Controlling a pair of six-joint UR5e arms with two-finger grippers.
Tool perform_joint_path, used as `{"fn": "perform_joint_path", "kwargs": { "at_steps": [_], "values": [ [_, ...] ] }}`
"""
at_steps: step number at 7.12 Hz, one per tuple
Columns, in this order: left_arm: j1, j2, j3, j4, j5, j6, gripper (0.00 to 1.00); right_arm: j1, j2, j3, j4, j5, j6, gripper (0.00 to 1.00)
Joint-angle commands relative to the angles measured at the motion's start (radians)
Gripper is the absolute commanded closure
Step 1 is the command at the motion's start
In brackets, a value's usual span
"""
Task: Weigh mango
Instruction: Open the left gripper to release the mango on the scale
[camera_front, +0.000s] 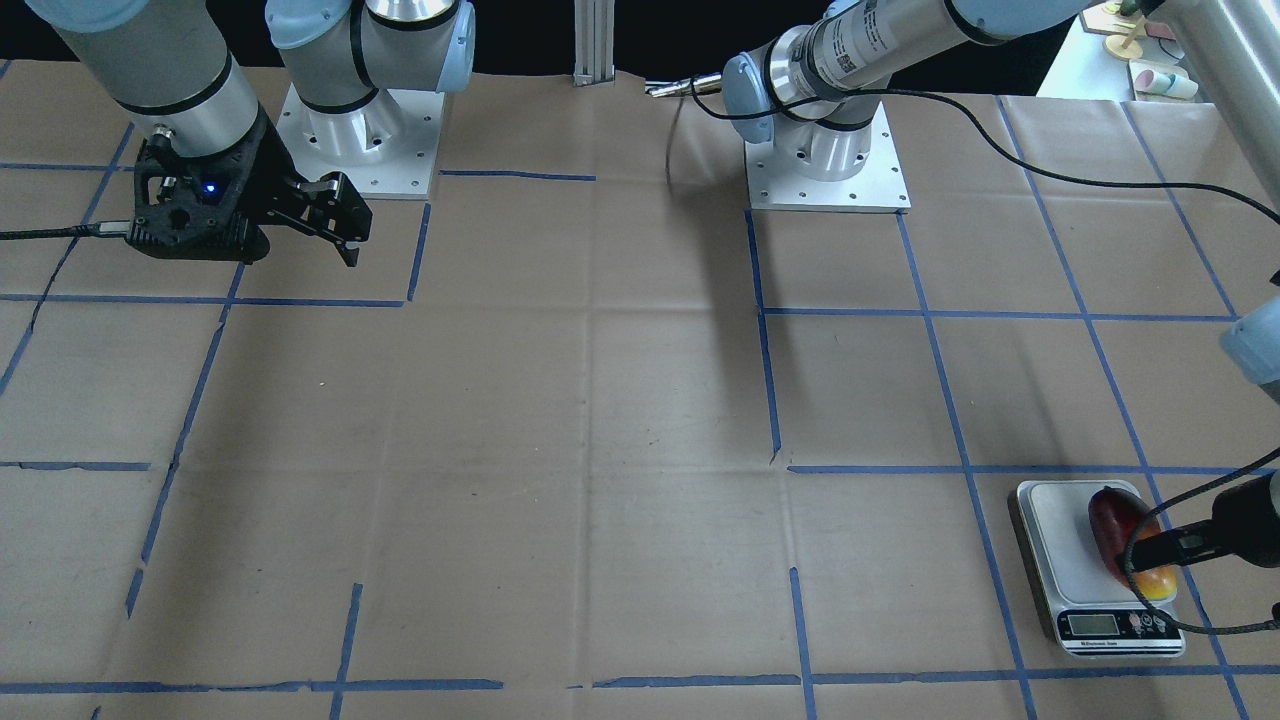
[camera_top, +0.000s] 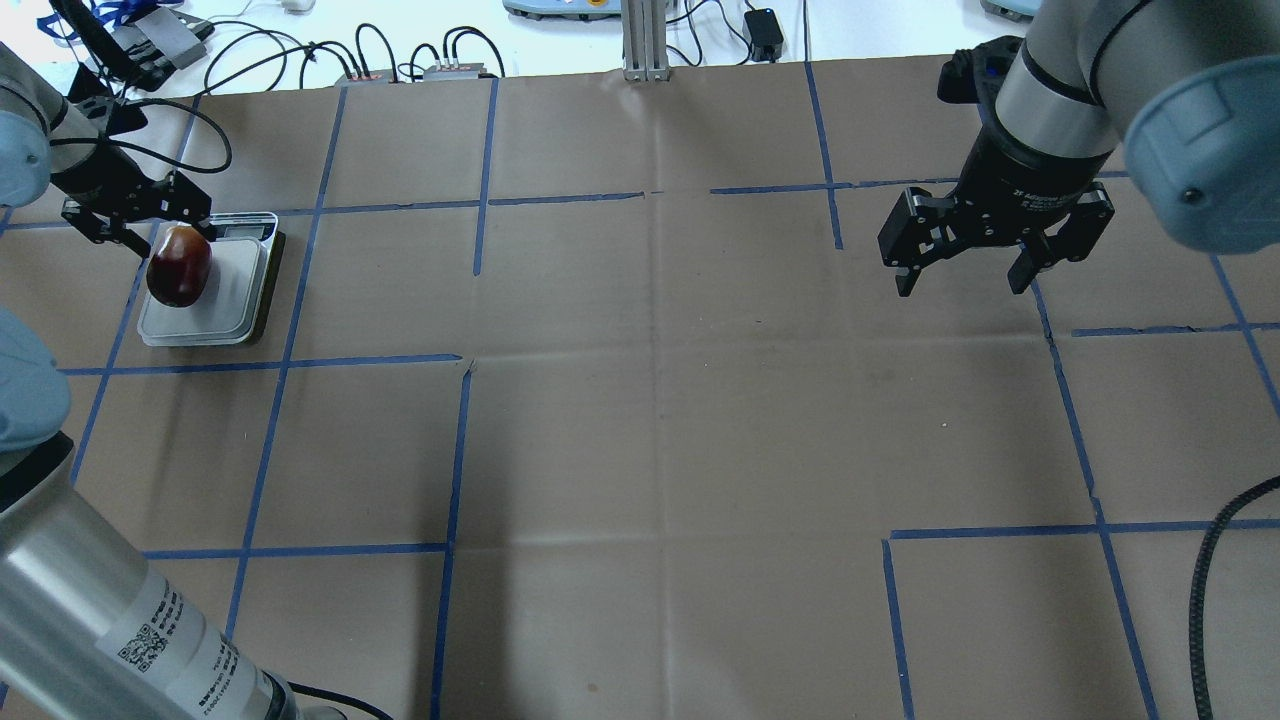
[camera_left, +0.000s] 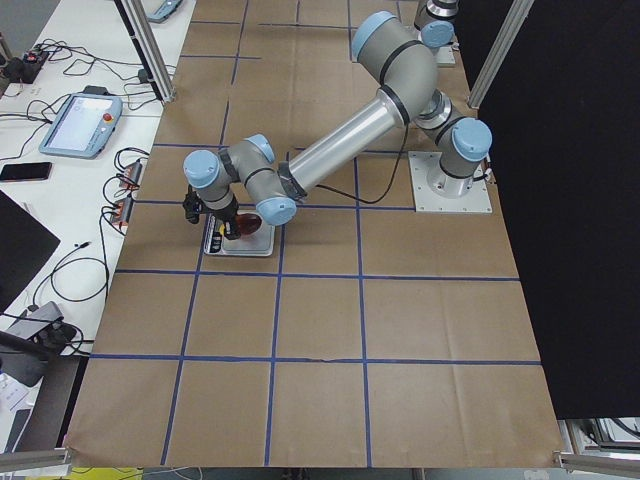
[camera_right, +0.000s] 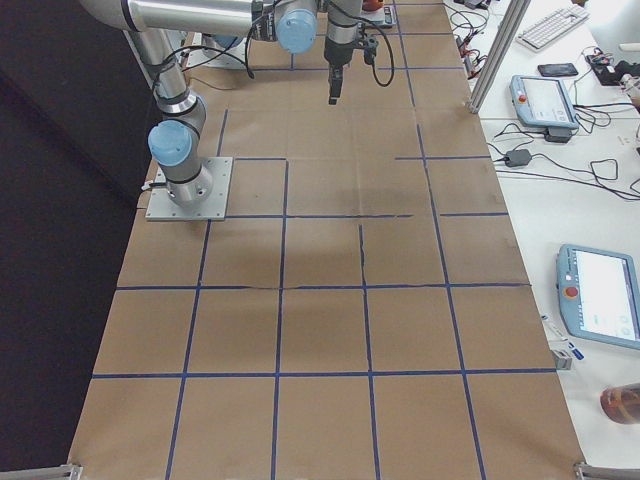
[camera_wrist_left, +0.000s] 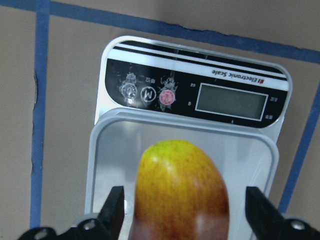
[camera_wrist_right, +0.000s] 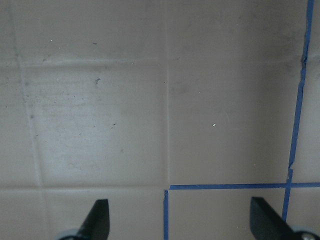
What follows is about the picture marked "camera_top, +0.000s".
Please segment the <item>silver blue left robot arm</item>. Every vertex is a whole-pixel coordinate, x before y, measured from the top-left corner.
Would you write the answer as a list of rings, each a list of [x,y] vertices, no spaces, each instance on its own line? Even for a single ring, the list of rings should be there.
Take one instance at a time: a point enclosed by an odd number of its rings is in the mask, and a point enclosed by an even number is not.
[[[69,97],[3,50],[3,205],[61,190],[92,243],[152,263],[137,222],[175,222],[165,300],[193,300],[225,220],[174,165],[147,177],[113,138],[106,88]],[[369,702],[259,667],[70,483],[67,378],[41,338],[3,313],[3,680],[59,719],[383,719]]]

